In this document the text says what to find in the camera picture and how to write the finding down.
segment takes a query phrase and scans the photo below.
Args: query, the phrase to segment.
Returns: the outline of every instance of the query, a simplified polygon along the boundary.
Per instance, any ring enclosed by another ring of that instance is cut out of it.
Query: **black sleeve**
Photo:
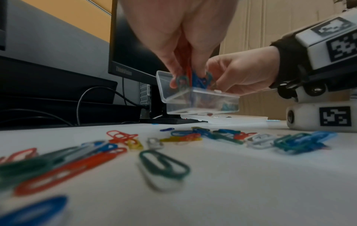
[[[271,89],[297,79],[299,77],[298,65],[303,66],[306,71],[312,70],[307,49],[295,39],[295,34],[275,41],[271,46],[277,47],[280,54],[279,74],[270,86]]]

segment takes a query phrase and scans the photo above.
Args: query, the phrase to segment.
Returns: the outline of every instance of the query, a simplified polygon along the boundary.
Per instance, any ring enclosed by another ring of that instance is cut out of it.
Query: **clear plastic container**
[[[156,79],[168,114],[222,114],[239,111],[239,95],[189,87],[170,87],[172,74],[157,71]]]

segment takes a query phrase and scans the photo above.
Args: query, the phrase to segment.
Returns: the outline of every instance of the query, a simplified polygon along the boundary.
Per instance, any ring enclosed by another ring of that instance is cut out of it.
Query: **hand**
[[[246,95],[269,89],[279,73],[280,55],[274,46],[212,57],[208,71],[222,92]]]
[[[120,0],[138,39],[174,76],[191,65],[199,77],[224,39],[238,0]]]

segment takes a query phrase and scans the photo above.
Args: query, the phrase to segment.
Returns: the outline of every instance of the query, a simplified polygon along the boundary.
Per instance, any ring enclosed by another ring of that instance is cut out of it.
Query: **monitor screen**
[[[0,50],[5,50],[7,0],[0,0]]]
[[[219,54],[219,46],[212,55]],[[110,74],[138,82],[156,85],[156,72],[168,71],[161,60],[136,38],[122,13],[117,0],[113,0],[110,31]]]

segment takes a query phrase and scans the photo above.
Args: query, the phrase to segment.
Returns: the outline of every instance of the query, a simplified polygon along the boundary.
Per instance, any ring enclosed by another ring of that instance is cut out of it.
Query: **table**
[[[0,156],[38,148],[40,154],[93,140],[106,132],[166,138],[192,126],[211,130],[296,134],[284,121],[219,126],[111,125],[0,132]],[[325,142],[331,150],[283,155],[275,149],[254,150],[203,139],[187,145],[165,144],[161,150],[191,166],[184,188],[152,190],[140,173],[138,152],[130,152],[56,187],[25,197],[3,199],[0,213],[54,195],[69,198],[61,225],[355,225],[357,214],[357,134],[339,133]]]

